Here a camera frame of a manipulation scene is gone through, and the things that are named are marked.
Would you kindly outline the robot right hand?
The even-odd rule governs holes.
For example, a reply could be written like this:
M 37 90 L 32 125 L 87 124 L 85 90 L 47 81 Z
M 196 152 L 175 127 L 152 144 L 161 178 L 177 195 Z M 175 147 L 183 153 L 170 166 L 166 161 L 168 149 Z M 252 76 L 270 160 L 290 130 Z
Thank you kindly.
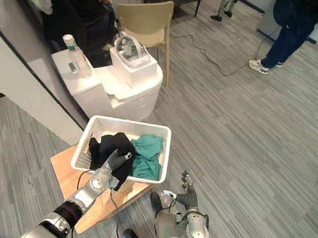
M 198 209 L 198 199 L 196 195 L 196 190 L 192 183 L 192 178 L 187 171 L 182 172 L 182 188 L 184 193 L 176 194 L 170 190 L 163 190 L 167 196 L 172 197 L 174 200 L 179 202 L 185 207 L 186 210 Z

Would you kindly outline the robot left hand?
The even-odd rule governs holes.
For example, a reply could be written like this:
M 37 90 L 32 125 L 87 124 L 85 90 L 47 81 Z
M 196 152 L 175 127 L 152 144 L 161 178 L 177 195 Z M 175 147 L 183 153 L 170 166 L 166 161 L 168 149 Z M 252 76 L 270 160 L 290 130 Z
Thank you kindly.
M 127 152 L 123 155 L 119 154 L 119 150 L 115 149 L 112 154 L 107 158 L 106 162 L 102 165 L 103 168 L 106 168 L 110 172 L 116 171 L 122 167 L 126 161 L 132 158 L 132 153 Z

